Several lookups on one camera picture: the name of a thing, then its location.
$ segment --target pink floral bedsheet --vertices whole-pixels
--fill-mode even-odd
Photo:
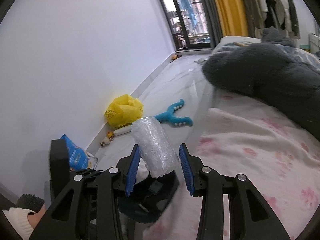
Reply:
[[[275,108],[245,96],[219,94],[194,155],[220,174],[246,174],[295,239],[320,203],[320,143]],[[201,202],[182,183],[161,218],[145,230],[144,240],[196,239]]]

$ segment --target gray curtain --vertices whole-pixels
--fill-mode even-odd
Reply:
[[[223,37],[217,6],[215,0],[201,0],[201,3],[207,20],[211,48],[214,49]]]

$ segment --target black fluffy item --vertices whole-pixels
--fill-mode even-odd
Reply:
[[[265,43],[213,54],[202,67],[204,76],[218,88],[276,107],[320,140],[320,68],[279,49],[279,44],[291,43],[275,30],[264,35]]]
[[[43,205],[44,200],[42,198],[30,194],[23,194],[18,199],[16,207],[30,209],[35,213],[38,213]]]

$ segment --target window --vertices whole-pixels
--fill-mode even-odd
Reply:
[[[177,50],[210,48],[201,0],[160,0]]]

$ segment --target metal screw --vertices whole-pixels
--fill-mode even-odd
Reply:
[[[207,166],[204,166],[204,167],[202,167],[201,171],[204,173],[209,173],[211,171],[211,169]]]
[[[245,181],[247,179],[247,177],[244,174],[239,174],[237,178],[241,181]]]
[[[115,174],[118,172],[118,168],[117,167],[112,167],[109,169],[109,172],[112,173],[112,174]]]
[[[80,174],[77,174],[76,176],[73,177],[73,179],[74,179],[75,181],[81,181],[82,178],[83,178],[83,176],[80,175]]]

